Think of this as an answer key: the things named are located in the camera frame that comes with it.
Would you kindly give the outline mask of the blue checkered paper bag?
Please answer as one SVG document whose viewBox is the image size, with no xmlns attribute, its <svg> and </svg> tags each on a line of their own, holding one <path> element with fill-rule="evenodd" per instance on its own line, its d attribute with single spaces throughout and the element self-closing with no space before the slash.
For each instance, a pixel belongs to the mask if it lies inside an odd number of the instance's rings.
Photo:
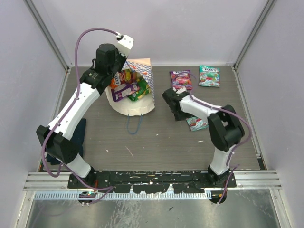
<svg viewBox="0 0 304 228">
<path fill-rule="evenodd" d="M 130 69 L 131 71 L 137 73 L 137 79 L 134 80 L 133 82 L 137 82 L 138 79 L 139 80 L 144 79 L 150 86 L 151 92 L 135 102 L 132 102 L 128 98 L 128 96 L 123 98 L 119 102 L 114 102 L 111 93 L 112 88 L 110 86 L 106 88 L 105 92 L 110 106 L 118 113 L 128 117 L 126 129 L 129 129 L 130 117 L 139 116 L 139 122 L 136 130 L 134 132 L 128 130 L 128 133 L 136 134 L 140 128 L 143 115 L 151 112 L 155 108 L 154 78 L 153 78 L 151 60 L 149 58 L 127 60 L 126 63 L 124 63 L 121 72 L 126 69 Z"/>
</svg>

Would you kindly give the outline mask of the teal white snack packet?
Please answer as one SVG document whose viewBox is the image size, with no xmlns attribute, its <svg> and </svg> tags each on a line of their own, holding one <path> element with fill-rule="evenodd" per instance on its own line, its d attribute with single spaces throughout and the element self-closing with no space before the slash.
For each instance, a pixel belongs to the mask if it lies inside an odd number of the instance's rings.
<svg viewBox="0 0 304 228">
<path fill-rule="evenodd" d="M 207 122 L 205 122 L 202 119 L 197 118 L 195 116 L 187 118 L 186 121 L 187 121 L 187 124 L 190 127 L 191 132 L 208 128 L 208 123 Z"/>
</svg>

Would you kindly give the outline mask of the green snack packet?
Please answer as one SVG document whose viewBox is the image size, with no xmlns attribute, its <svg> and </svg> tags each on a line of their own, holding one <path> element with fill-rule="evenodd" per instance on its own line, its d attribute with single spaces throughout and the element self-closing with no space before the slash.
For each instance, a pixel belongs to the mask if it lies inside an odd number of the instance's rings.
<svg viewBox="0 0 304 228">
<path fill-rule="evenodd" d="M 137 80 L 137 85 L 139 87 L 139 89 L 134 92 L 133 94 L 129 95 L 128 98 L 132 101 L 138 101 L 139 99 L 143 98 L 144 96 L 146 96 L 147 94 L 149 94 L 151 92 L 151 88 L 148 85 L 148 83 L 144 80 Z"/>
</svg>

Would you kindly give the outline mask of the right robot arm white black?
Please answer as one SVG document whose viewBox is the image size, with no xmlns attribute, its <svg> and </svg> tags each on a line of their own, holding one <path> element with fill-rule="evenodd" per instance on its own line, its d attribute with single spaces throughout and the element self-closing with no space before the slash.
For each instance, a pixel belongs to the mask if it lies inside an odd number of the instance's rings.
<svg viewBox="0 0 304 228">
<path fill-rule="evenodd" d="M 176 121 L 195 116 L 208 124 L 209 135 L 215 147 L 213 160 L 208 167 L 208 180 L 215 185 L 229 175 L 233 149 L 245 135 L 239 116 L 232 106 L 212 105 L 187 91 L 178 92 L 169 88 L 161 95 L 169 105 Z"/>
</svg>

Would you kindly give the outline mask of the teal mint candy packet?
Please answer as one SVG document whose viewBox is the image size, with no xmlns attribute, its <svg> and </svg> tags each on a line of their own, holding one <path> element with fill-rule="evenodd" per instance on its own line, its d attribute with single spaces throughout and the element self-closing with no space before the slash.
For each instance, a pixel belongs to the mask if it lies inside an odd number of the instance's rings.
<svg viewBox="0 0 304 228">
<path fill-rule="evenodd" d="M 200 65 L 198 85 L 204 87 L 220 87 L 220 69 Z"/>
</svg>

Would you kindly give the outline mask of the dark navy cloth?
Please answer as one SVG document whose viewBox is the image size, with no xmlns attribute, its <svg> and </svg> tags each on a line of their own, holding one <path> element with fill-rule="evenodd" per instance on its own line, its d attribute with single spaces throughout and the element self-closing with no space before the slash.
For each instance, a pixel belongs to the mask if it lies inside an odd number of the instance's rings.
<svg viewBox="0 0 304 228">
<path fill-rule="evenodd" d="M 71 138 L 71 141 L 79 147 L 79 154 L 81 157 L 83 157 L 84 155 L 83 143 L 85 140 L 85 133 L 86 133 L 86 119 L 82 118 L 78 123 L 77 127 L 75 128 L 73 136 Z M 60 161 L 58 159 L 52 157 L 49 154 L 46 156 L 46 160 L 51 165 L 60 164 Z"/>
</svg>

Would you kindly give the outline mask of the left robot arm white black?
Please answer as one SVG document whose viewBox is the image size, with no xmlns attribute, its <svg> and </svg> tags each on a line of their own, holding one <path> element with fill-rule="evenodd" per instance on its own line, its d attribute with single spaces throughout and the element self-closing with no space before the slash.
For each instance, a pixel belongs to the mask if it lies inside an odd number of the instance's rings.
<svg viewBox="0 0 304 228">
<path fill-rule="evenodd" d="M 78 145 L 71 138 L 88 108 L 122 70 L 130 50 L 122 44 L 101 44 L 92 66 L 82 74 L 80 86 L 65 107 L 48 126 L 41 125 L 36 131 L 42 152 L 64 163 L 80 178 L 86 178 L 92 168 L 81 157 Z"/>
</svg>

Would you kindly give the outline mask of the purple snack packet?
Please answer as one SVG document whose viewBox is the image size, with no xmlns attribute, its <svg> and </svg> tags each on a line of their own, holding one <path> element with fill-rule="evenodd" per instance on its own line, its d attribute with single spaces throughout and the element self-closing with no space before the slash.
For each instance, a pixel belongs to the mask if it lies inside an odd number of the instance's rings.
<svg viewBox="0 0 304 228">
<path fill-rule="evenodd" d="M 134 94 L 138 90 L 139 86 L 136 82 L 121 84 L 115 89 L 111 89 L 113 101 L 119 102 L 123 98 Z"/>
<path fill-rule="evenodd" d="M 190 70 L 183 71 L 171 71 L 171 85 L 176 90 L 185 88 L 186 90 L 192 90 L 192 82 Z"/>
</svg>

